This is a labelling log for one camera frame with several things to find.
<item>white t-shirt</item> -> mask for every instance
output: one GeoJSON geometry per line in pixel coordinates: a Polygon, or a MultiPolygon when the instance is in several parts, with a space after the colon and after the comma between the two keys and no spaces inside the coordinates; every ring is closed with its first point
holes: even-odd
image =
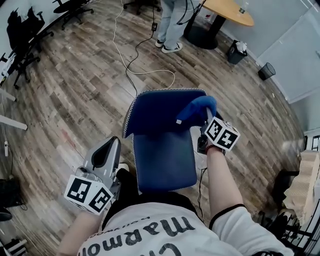
{"type": "Polygon", "coordinates": [[[78,256],[252,256],[262,251],[294,255],[253,222],[245,207],[219,216],[210,230],[186,208],[149,202],[115,214],[104,231],[82,244],[78,256]]]}

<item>person's arm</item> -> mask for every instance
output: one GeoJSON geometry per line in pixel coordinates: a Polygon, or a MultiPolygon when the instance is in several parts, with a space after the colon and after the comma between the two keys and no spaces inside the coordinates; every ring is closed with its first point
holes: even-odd
{"type": "Polygon", "coordinates": [[[273,234],[252,220],[243,205],[225,156],[215,147],[207,152],[207,170],[212,217],[209,228],[221,241],[230,244],[244,256],[262,252],[294,255],[273,234]]]}
{"type": "Polygon", "coordinates": [[[207,172],[211,218],[227,208],[243,205],[242,196],[230,173],[226,158],[216,147],[207,151],[207,172]]]}
{"type": "Polygon", "coordinates": [[[57,256],[76,256],[80,246],[99,230],[103,214],[100,216],[81,212],[64,235],[57,252],[57,256]]]}

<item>wooden tabletop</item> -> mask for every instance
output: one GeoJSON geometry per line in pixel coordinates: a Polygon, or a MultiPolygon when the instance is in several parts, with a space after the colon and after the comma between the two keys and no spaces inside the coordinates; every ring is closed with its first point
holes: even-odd
{"type": "Polygon", "coordinates": [[[203,7],[241,25],[252,27],[255,24],[247,11],[239,12],[240,6],[233,0],[206,0],[203,7]]]}

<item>person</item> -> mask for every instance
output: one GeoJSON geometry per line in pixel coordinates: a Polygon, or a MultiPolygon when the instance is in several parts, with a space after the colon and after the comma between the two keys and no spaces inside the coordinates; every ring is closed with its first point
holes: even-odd
{"type": "Polygon", "coordinates": [[[106,214],[82,212],[62,239],[58,256],[293,256],[276,237],[253,222],[222,151],[207,147],[211,222],[198,218],[178,193],[138,194],[125,169],[119,200],[106,214]]]}
{"type": "Polygon", "coordinates": [[[180,51],[179,38],[184,34],[188,20],[192,17],[199,0],[161,0],[162,17],[155,46],[165,54],[180,51]]]}

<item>trash can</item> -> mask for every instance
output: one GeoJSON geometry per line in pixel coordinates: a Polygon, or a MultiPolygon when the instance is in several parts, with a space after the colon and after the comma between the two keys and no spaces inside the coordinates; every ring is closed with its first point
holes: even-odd
{"type": "Polygon", "coordinates": [[[238,51],[236,43],[237,40],[233,40],[231,47],[229,48],[228,52],[226,53],[228,57],[228,62],[231,64],[238,64],[244,57],[248,56],[247,51],[244,53],[238,51]]]}
{"type": "Polygon", "coordinates": [[[259,77],[264,81],[267,80],[268,78],[274,76],[276,74],[276,71],[274,67],[267,62],[259,71],[258,75],[259,77]]]}

